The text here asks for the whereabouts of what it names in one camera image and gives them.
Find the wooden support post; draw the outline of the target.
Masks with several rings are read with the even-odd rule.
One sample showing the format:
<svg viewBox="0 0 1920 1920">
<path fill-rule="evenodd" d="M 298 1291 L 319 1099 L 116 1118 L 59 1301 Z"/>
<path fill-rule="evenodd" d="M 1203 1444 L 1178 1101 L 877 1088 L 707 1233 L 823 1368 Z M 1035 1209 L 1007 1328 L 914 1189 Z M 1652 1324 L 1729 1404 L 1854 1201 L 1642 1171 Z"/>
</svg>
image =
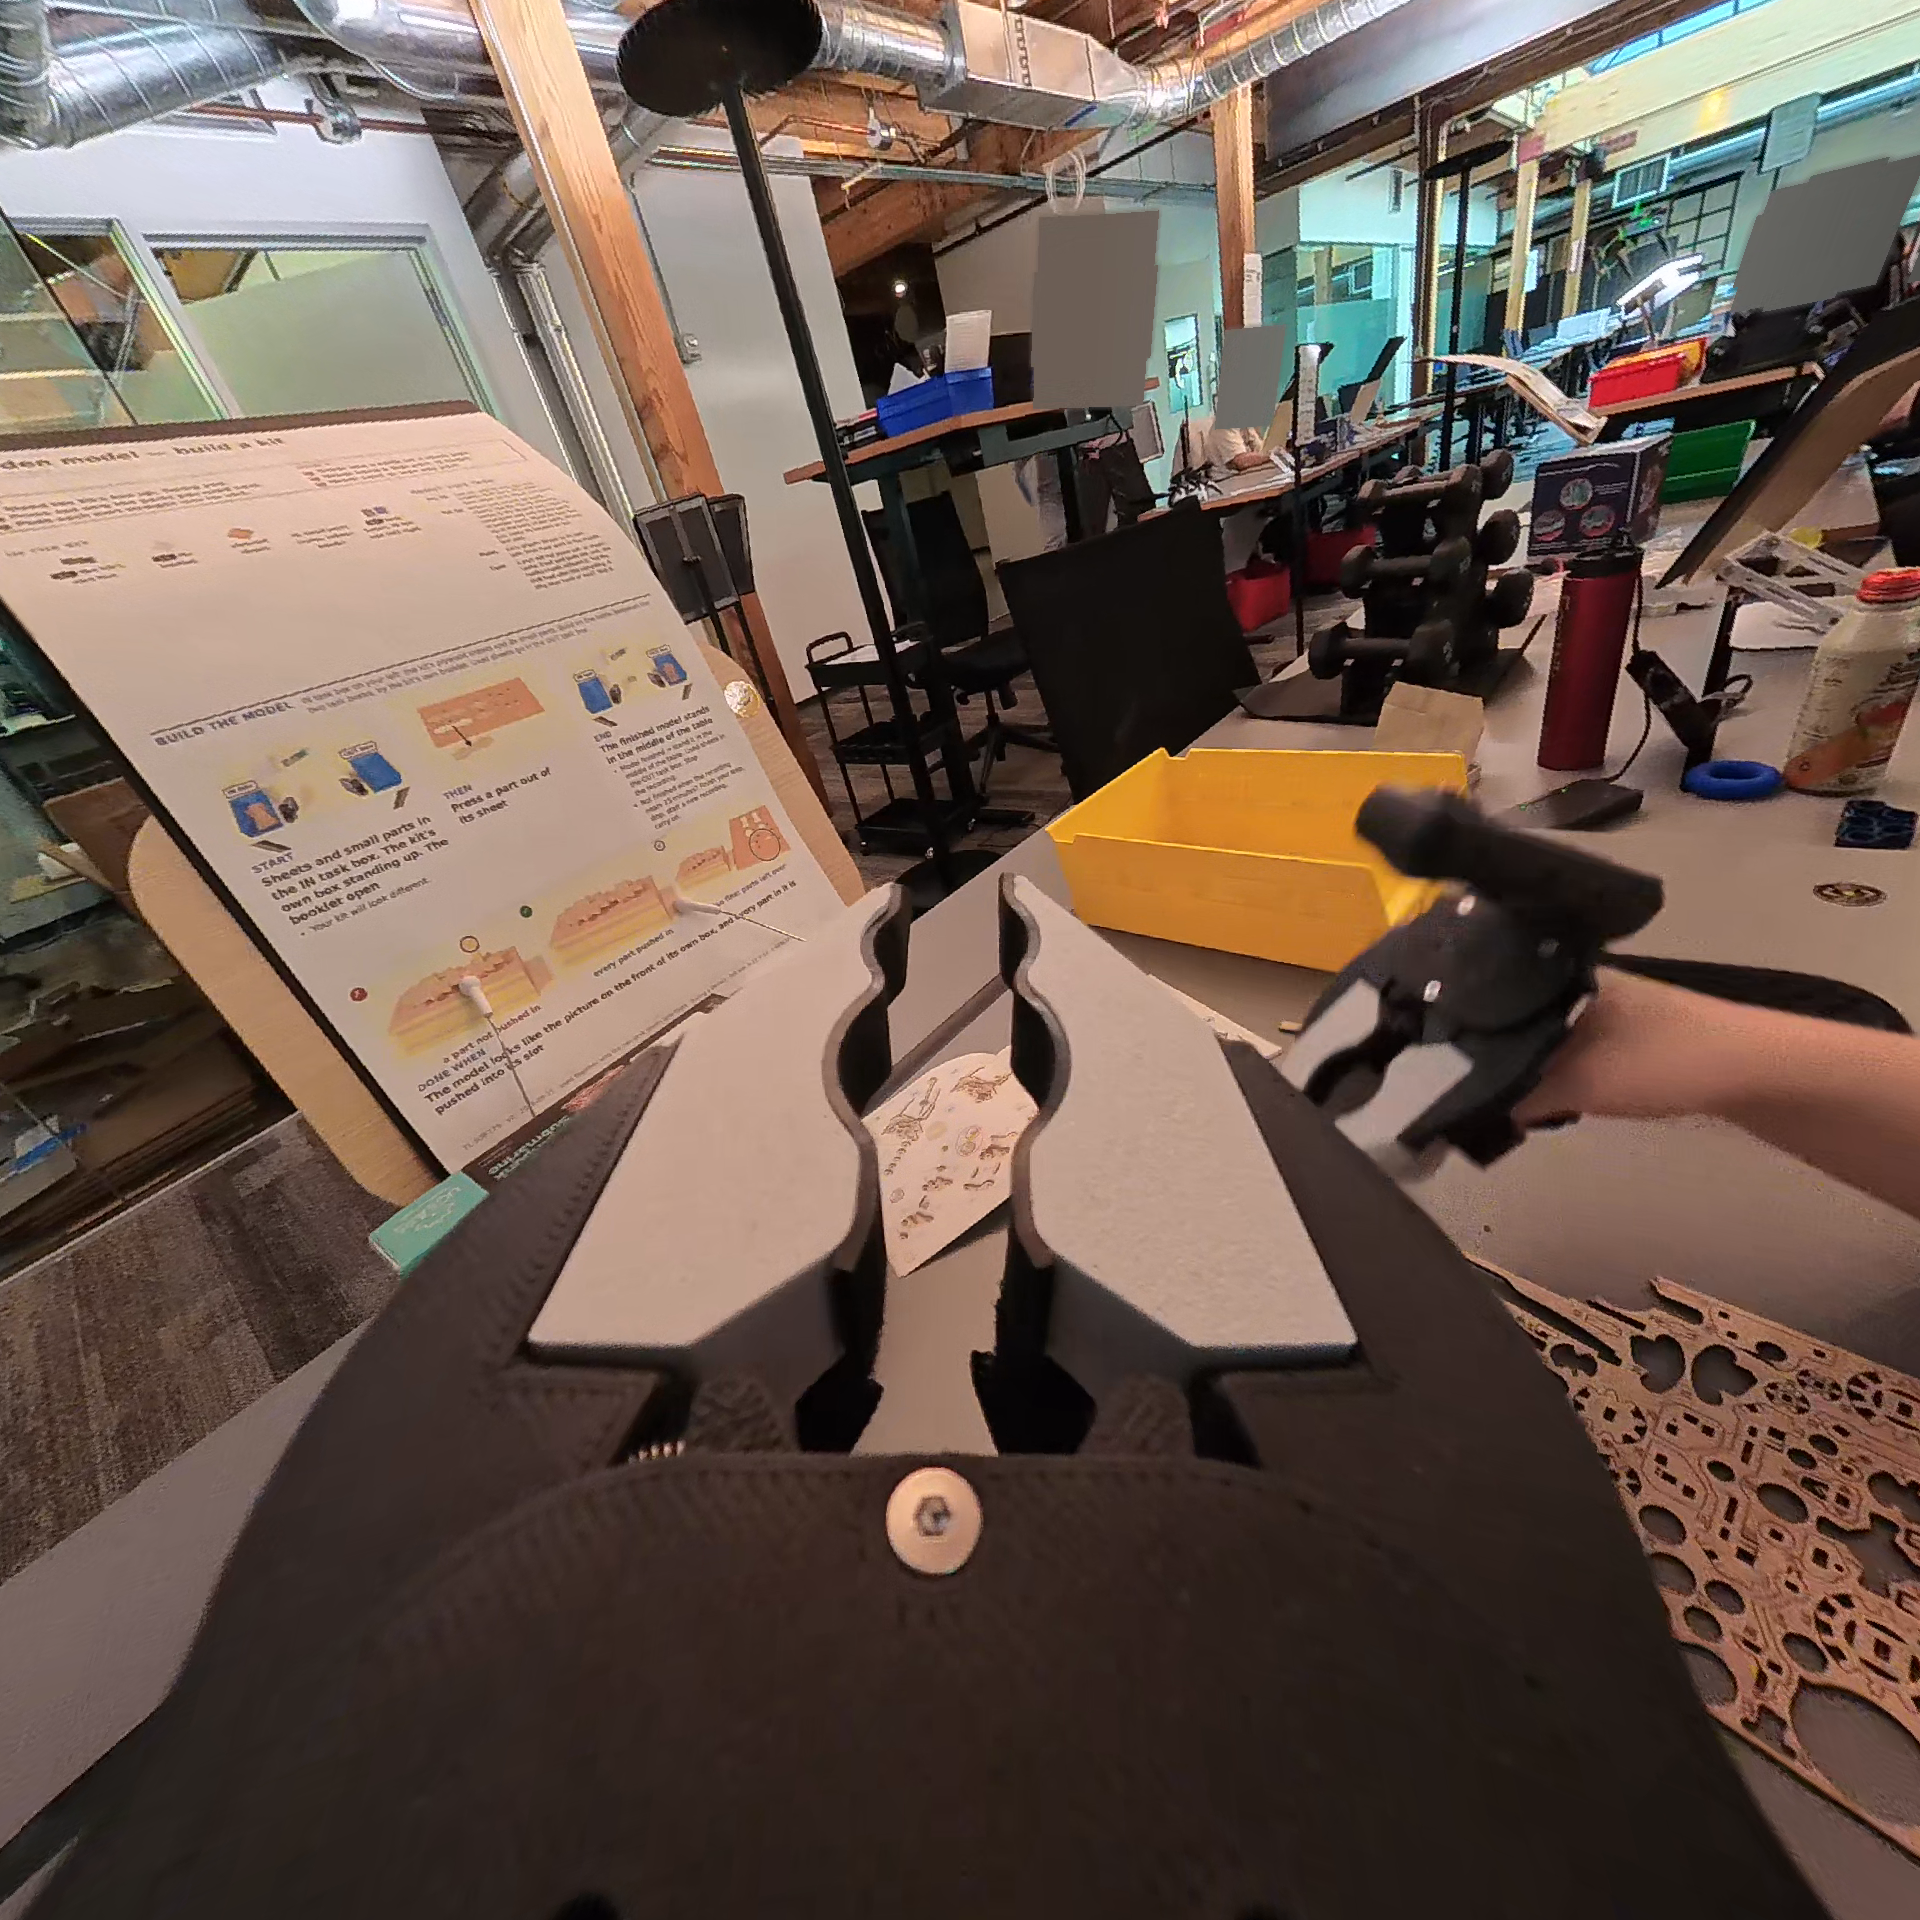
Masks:
<svg viewBox="0 0 1920 1920">
<path fill-rule="evenodd" d="M 857 623 L 855 582 L 831 502 L 783 480 L 813 454 L 809 417 L 731 143 L 711 109 L 606 116 L 562 5 L 470 5 L 470 15 L 657 492 L 745 499 L 747 623 L 781 728 L 823 793 L 797 712 L 803 648 Z"/>
</svg>

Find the black phone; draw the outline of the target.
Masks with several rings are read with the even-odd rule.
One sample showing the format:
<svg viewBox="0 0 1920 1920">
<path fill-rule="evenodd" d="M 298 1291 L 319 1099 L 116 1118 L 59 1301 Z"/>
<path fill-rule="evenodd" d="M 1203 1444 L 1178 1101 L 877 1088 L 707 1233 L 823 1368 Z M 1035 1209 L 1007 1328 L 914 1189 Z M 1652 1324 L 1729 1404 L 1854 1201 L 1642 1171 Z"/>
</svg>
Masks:
<svg viewBox="0 0 1920 1920">
<path fill-rule="evenodd" d="M 1532 832 L 1598 832 L 1642 813 L 1643 793 L 1620 780 L 1581 777 L 1497 813 L 1501 825 Z"/>
</svg>

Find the red water bottle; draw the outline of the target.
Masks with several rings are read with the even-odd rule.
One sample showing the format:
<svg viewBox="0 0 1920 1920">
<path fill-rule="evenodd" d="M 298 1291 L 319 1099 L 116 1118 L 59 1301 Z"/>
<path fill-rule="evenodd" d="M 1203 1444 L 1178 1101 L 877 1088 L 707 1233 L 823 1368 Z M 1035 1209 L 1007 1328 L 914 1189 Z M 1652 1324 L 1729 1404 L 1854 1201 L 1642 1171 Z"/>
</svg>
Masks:
<svg viewBox="0 0 1920 1920">
<path fill-rule="evenodd" d="M 1625 645 L 1642 603 L 1642 551 L 1575 560 L 1561 576 L 1537 763 L 1583 775 L 1605 763 Z"/>
</svg>

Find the purple printed box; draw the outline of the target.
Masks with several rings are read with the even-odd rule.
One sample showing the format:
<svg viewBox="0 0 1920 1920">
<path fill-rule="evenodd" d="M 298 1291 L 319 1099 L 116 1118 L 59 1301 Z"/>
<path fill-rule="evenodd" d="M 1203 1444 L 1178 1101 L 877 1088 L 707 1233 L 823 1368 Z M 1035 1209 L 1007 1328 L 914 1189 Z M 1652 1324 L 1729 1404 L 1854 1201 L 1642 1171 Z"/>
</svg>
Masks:
<svg viewBox="0 0 1920 1920">
<path fill-rule="evenodd" d="M 1642 551 L 1661 513 L 1674 435 L 1620 439 L 1556 454 L 1532 476 L 1527 561 Z"/>
</svg>

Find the black office chair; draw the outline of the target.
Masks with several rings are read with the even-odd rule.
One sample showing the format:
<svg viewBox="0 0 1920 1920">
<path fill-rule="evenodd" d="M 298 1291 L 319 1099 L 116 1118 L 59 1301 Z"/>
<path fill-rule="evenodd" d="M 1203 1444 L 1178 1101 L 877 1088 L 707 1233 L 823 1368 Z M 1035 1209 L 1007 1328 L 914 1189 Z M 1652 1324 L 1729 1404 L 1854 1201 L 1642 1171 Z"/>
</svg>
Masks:
<svg viewBox="0 0 1920 1920">
<path fill-rule="evenodd" d="M 1007 717 L 1026 655 L 1012 625 L 993 623 L 986 576 L 954 496 L 907 501 L 905 523 L 919 560 L 919 623 L 941 652 L 948 692 L 955 703 L 983 701 L 983 727 L 967 735 L 967 752 L 986 793 L 1011 748 L 1053 752 L 1053 741 L 1044 727 Z"/>
</svg>

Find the black floor lamp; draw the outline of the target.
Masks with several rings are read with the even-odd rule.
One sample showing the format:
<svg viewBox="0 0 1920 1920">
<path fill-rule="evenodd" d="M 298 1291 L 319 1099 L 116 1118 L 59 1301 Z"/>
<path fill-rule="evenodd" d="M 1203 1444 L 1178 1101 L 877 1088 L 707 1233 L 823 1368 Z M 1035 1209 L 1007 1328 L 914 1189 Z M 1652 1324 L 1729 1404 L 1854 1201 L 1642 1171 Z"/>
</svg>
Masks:
<svg viewBox="0 0 1920 1920">
<path fill-rule="evenodd" d="M 614 69 L 631 102 L 647 111 L 691 118 L 719 109 L 726 118 L 806 417 L 823 454 L 823 477 L 892 699 L 893 741 L 914 785 L 914 835 L 923 854 L 901 876 L 898 888 L 916 913 L 925 913 L 989 869 L 995 856 L 975 856 L 954 844 L 971 813 L 970 780 L 955 768 L 961 741 L 954 697 L 940 652 L 922 629 L 910 629 L 903 639 L 884 599 L 747 107 L 750 95 L 774 92 L 805 73 L 823 36 L 823 14 L 812 3 L 662 3 L 644 8 L 623 32 Z"/>
</svg>

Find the instruction poster board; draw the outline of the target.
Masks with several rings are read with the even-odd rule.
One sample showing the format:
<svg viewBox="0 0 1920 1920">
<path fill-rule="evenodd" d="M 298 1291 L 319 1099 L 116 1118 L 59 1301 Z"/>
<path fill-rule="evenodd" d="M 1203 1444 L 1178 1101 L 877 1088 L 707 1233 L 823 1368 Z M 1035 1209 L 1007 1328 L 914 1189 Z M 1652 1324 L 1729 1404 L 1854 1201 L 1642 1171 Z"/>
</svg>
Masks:
<svg viewBox="0 0 1920 1920">
<path fill-rule="evenodd" d="M 4 437 L 14 630 L 428 1165 L 862 892 L 751 683 L 469 405 Z"/>
</svg>

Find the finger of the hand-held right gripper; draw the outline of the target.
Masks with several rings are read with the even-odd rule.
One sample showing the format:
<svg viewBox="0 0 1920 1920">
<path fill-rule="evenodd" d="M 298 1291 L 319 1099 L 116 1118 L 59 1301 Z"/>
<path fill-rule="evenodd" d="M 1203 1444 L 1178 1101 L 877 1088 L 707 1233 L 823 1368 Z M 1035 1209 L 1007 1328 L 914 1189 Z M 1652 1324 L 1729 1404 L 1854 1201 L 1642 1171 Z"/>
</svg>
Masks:
<svg viewBox="0 0 1920 1920">
<path fill-rule="evenodd" d="M 1519 1143 L 1491 1071 L 1453 1043 L 1407 1046 L 1357 1105 L 1366 1157 L 1503 1157 Z"/>
<path fill-rule="evenodd" d="M 1342 969 L 1279 1057 L 1279 1071 L 1314 1109 L 1364 1103 L 1410 1044 L 1410 1022 L 1371 960 Z"/>
</svg>

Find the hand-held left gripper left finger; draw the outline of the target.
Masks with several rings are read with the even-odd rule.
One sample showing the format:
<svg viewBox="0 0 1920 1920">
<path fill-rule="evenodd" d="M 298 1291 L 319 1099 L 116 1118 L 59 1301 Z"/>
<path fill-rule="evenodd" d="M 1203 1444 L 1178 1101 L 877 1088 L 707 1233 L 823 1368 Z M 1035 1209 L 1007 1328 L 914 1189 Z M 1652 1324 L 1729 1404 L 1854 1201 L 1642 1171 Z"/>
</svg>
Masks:
<svg viewBox="0 0 1920 1920">
<path fill-rule="evenodd" d="M 911 918 L 877 886 L 684 1032 L 531 1325 L 535 1358 L 684 1389 L 751 1376 L 803 1449 L 855 1446 L 884 1311 L 862 1113 L 893 1067 Z"/>
</svg>

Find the green plastic bin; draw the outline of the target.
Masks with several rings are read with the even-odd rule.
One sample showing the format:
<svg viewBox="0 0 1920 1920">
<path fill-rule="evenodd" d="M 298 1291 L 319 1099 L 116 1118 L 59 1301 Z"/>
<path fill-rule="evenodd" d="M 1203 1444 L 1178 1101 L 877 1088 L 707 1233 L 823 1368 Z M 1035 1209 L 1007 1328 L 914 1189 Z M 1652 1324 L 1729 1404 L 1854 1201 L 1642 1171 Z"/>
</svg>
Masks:
<svg viewBox="0 0 1920 1920">
<path fill-rule="evenodd" d="M 1742 477 L 1753 435 L 1753 417 L 1674 431 L 1661 504 L 1729 496 Z"/>
</svg>

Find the red plastic bin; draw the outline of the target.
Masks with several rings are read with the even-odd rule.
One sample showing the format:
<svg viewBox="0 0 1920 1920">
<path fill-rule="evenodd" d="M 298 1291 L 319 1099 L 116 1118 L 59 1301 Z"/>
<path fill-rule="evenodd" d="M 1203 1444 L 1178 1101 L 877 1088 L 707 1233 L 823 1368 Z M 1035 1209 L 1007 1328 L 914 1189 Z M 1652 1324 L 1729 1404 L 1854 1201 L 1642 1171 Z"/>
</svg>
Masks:
<svg viewBox="0 0 1920 1920">
<path fill-rule="evenodd" d="M 1681 393 L 1700 380 L 1708 352 L 1700 337 L 1627 352 L 1593 373 L 1587 407 L 1609 416 L 1631 403 Z"/>
</svg>

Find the tilted wooden board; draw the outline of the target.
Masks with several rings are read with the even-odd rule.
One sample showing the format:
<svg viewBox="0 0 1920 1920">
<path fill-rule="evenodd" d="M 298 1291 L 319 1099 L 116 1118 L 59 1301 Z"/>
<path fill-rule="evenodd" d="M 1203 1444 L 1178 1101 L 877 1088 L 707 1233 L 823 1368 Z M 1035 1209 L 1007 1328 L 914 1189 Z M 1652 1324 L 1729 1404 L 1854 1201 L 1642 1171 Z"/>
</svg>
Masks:
<svg viewBox="0 0 1920 1920">
<path fill-rule="evenodd" d="M 1758 536 L 1781 532 L 1873 439 L 1883 414 L 1915 380 L 1915 344 L 1870 365 L 1837 365 L 1793 414 L 1658 584 L 1686 584 L 1698 573 L 1714 573 Z"/>
</svg>

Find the rack of black dumbbells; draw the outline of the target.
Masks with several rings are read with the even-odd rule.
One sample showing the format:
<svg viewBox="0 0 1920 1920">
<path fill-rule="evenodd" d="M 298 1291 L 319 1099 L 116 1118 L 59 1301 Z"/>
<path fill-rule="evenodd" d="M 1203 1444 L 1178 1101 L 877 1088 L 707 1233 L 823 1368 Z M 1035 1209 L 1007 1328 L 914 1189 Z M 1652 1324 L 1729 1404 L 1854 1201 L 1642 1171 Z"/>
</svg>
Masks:
<svg viewBox="0 0 1920 1920">
<path fill-rule="evenodd" d="M 1534 595 L 1532 573 L 1514 565 L 1519 517 L 1486 509 L 1514 472 L 1516 453 L 1495 447 L 1433 476 L 1366 483 L 1357 508 L 1377 542 L 1348 551 L 1337 572 L 1361 623 L 1339 620 L 1309 635 L 1302 671 L 1242 688 L 1239 710 L 1371 728 L 1396 688 L 1495 699 L 1524 659 L 1523 645 L 1501 646 L 1500 635 L 1524 621 Z"/>
</svg>

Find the illustrated instruction booklet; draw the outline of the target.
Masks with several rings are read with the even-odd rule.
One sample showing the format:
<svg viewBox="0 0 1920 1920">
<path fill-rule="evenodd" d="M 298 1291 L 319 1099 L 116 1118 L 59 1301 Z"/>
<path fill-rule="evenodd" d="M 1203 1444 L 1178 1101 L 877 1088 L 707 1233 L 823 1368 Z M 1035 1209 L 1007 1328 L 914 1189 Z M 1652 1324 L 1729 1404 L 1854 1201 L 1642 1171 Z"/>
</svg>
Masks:
<svg viewBox="0 0 1920 1920">
<path fill-rule="evenodd" d="M 1001 1046 L 925 1067 L 867 1118 L 893 1277 L 919 1271 L 1005 1200 L 1017 1144 L 1035 1113 L 1011 1049 Z"/>
</svg>

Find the wooden standing desk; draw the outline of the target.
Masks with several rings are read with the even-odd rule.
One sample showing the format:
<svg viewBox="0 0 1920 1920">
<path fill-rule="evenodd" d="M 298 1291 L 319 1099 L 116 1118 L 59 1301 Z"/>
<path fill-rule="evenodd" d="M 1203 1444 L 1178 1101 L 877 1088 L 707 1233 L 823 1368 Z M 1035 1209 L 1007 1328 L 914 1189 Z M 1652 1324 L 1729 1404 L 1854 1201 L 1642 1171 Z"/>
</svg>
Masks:
<svg viewBox="0 0 1920 1920">
<path fill-rule="evenodd" d="M 1127 439 L 1134 429 L 1134 409 L 1087 407 L 1038 407 L 1014 403 L 986 411 L 950 416 L 925 422 L 892 439 L 877 439 L 844 453 L 847 480 L 847 511 L 857 513 L 855 488 L 873 484 L 881 494 L 882 523 L 892 535 L 903 536 L 903 605 L 884 582 L 876 561 L 876 545 L 863 531 L 863 518 L 846 521 L 847 552 L 855 567 L 862 603 L 871 616 L 876 653 L 889 655 L 903 620 L 923 614 L 922 561 L 905 511 L 901 480 L 905 472 L 943 468 L 955 472 L 980 472 L 1011 467 L 1026 456 L 1052 456 L 1063 483 L 1071 480 L 1070 451 L 1085 443 Z"/>
</svg>

